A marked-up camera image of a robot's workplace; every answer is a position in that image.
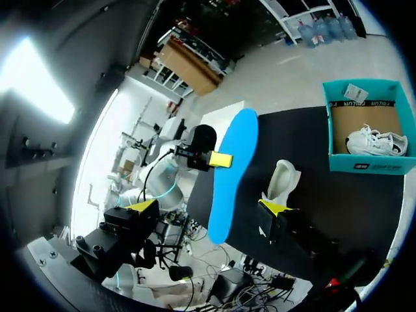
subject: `white sneaker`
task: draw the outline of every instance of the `white sneaker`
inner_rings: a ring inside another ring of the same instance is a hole
[[[364,125],[346,138],[346,148],[354,155],[403,156],[408,149],[408,138],[396,133],[380,133]]]
[[[287,198],[298,185],[300,174],[290,161],[279,160],[268,185],[267,196],[261,193],[262,199],[286,207]]]

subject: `ceiling light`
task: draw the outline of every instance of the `ceiling light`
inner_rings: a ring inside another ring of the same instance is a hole
[[[49,116],[68,124],[74,108],[47,70],[33,43],[24,39],[0,75],[0,90],[14,90]]]

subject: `cardboard box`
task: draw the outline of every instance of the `cardboard box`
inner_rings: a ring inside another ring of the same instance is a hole
[[[368,92],[363,103],[344,97],[349,84]],[[403,175],[416,166],[416,125],[410,104],[398,81],[354,79],[323,84],[326,96],[331,171]],[[406,135],[406,156],[351,155],[346,138],[364,124],[381,133]]]
[[[188,59],[192,61],[204,74],[206,74],[216,85],[219,85],[222,82],[222,78],[213,71],[203,60],[201,60],[197,55],[195,55],[190,49],[184,47],[174,40],[168,42],[172,47],[177,49],[179,52],[184,54]]]
[[[150,59],[150,58],[148,58],[148,57],[140,57],[140,58],[139,58],[139,60],[138,60],[138,62],[139,62],[141,65],[143,65],[143,67],[145,67],[145,68],[150,68],[151,60],[152,60],[152,59]]]
[[[159,58],[167,68],[194,89],[197,95],[203,96],[216,89],[216,84],[208,75],[169,42],[164,45]]]
[[[124,162],[124,170],[127,170],[127,171],[133,171],[133,167],[135,166],[135,164],[134,164],[134,162],[133,161],[125,161]]]

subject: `box label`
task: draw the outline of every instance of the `box label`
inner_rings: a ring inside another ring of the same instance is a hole
[[[369,96],[369,93],[367,91],[358,88],[357,86],[354,86],[351,83],[348,85],[344,93],[344,97],[346,97],[347,99],[352,99],[353,101],[358,103],[363,103],[367,96]]]
[[[368,169],[370,164],[355,164],[354,169],[356,170],[366,170]]]
[[[330,107],[345,107],[345,106],[354,106],[354,107],[375,107],[375,106],[383,106],[383,107],[395,107],[395,101],[382,101],[382,100],[365,100],[363,103],[358,103],[355,101],[330,101]]]

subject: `paper tag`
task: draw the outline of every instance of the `paper tag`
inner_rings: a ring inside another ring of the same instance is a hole
[[[353,84],[349,84],[344,93],[344,97],[346,97],[347,99],[351,99],[360,104],[362,104],[365,101],[367,96],[369,96],[369,93],[367,91],[361,88],[358,88],[357,86],[354,86]]]

